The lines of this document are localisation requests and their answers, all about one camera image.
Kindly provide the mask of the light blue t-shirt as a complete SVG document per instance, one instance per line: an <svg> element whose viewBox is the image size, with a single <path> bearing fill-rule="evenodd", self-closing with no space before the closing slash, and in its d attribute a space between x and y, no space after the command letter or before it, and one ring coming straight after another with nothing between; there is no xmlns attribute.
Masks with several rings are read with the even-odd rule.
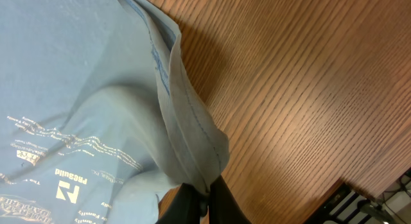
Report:
<svg viewBox="0 0 411 224"><path fill-rule="evenodd" d="M155 223L229 141L147 0L1 0L1 222Z"/></svg>

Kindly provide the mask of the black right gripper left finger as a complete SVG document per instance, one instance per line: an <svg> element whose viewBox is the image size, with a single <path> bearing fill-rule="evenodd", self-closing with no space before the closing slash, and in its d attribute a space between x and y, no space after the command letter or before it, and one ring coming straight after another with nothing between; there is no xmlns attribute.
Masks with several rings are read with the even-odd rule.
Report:
<svg viewBox="0 0 411 224"><path fill-rule="evenodd" d="M156 224L199 224L208 211L207 196L192 185L182 184L167 211Z"/></svg>

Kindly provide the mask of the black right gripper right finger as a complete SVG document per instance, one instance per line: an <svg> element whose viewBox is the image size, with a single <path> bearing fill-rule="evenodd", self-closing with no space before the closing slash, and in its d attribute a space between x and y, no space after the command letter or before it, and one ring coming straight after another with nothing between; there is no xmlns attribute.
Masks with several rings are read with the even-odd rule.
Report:
<svg viewBox="0 0 411 224"><path fill-rule="evenodd" d="M222 176L210 186L209 223L210 224L251 224L244 215Z"/></svg>

